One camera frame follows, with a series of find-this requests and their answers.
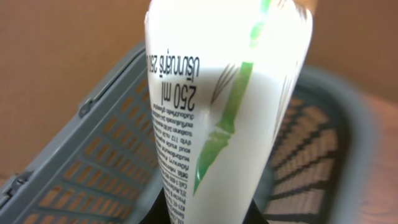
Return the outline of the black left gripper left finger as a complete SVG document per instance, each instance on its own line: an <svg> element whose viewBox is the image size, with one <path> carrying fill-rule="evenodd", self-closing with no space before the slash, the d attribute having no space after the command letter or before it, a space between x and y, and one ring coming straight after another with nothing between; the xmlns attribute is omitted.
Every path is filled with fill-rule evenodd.
<svg viewBox="0 0 398 224"><path fill-rule="evenodd" d="M139 224L171 224L164 189L161 189L151 209Z"/></svg>

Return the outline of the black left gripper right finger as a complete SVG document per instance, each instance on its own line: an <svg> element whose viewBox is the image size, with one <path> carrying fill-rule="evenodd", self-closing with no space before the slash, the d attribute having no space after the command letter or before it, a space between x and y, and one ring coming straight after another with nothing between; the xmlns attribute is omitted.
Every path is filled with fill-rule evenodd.
<svg viewBox="0 0 398 224"><path fill-rule="evenodd" d="M243 224L269 224L263 214L259 211L254 200L251 201L246 216L244 217Z"/></svg>

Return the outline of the white tube with gold cap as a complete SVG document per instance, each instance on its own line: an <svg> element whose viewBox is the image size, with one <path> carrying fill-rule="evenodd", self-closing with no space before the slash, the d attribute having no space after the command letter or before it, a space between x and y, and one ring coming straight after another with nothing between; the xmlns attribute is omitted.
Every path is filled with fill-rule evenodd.
<svg viewBox="0 0 398 224"><path fill-rule="evenodd" d="M311 1L153 0L144 19L171 223L242 223L313 30Z"/></svg>

